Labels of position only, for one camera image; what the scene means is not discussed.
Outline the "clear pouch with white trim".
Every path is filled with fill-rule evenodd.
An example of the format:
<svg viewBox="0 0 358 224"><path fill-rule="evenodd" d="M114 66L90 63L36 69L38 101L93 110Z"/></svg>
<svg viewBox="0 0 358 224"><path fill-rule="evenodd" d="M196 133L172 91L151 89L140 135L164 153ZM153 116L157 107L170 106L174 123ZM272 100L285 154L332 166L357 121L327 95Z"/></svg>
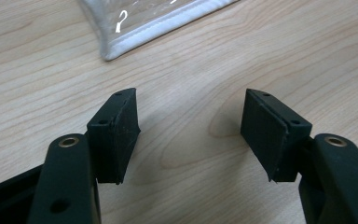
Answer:
<svg viewBox="0 0 358 224"><path fill-rule="evenodd" d="M237 1L78 0L106 61Z"/></svg>

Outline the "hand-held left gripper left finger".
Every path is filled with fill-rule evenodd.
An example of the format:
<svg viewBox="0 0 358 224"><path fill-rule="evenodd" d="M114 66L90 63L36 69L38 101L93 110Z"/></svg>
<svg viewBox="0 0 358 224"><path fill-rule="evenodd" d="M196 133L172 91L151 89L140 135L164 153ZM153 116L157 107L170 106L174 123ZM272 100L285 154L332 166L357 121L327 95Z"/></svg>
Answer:
<svg viewBox="0 0 358 224"><path fill-rule="evenodd" d="M121 184L141 132L136 89L112 94L89 121L87 129L98 182Z"/></svg>

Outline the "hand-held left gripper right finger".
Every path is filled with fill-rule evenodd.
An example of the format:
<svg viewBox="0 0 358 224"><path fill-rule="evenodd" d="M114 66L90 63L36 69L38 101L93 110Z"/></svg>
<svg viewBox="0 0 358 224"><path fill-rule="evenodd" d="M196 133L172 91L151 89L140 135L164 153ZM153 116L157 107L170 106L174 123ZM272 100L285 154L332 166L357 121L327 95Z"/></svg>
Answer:
<svg viewBox="0 0 358 224"><path fill-rule="evenodd" d="M272 94L247 89L241 135L265 169L268 180L294 182L297 151L312 125Z"/></svg>

